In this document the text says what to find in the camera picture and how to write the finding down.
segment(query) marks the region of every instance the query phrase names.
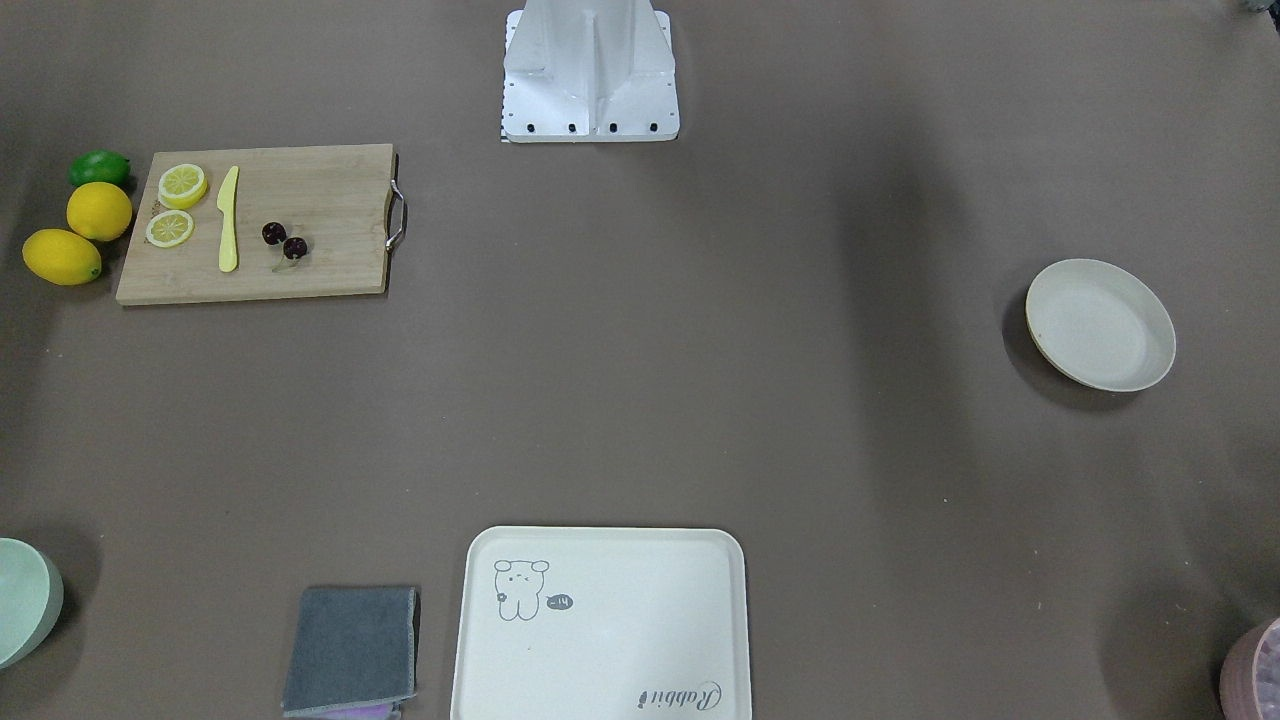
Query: plate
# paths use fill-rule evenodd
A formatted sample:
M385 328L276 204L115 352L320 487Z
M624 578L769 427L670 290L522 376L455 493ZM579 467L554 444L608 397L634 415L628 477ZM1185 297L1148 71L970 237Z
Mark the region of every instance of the plate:
M1041 270L1027 291L1027 325L1044 357L1093 388L1135 392L1174 366L1174 323L1142 281L1102 260Z
M454 720L748 720L746 570L710 529L490 528L462 589Z

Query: mint green bowl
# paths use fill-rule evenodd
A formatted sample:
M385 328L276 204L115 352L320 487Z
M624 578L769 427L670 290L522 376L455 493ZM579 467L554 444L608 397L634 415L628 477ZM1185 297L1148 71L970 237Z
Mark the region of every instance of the mint green bowl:
M0 667L26 657L63 610L63 577L45 553L0 538Z

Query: pink container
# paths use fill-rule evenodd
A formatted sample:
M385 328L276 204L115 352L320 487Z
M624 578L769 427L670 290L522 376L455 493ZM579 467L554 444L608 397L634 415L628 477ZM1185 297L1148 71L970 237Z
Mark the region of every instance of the pink container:
M1231 646L1219 683L1228 720L1280 719L1280 619Z

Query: white metal mount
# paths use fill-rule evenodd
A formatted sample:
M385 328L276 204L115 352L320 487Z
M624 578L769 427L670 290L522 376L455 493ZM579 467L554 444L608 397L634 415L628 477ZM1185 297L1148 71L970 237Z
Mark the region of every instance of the white metal mount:
M649 0L529 0L507 15L502 137L675 140L671 18Z

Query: towel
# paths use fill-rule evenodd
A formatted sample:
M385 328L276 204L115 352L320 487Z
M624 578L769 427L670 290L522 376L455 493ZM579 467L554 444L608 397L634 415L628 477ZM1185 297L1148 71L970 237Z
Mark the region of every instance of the towel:
M417 589L307 588L280 703L285 717L387 717L413 697Z

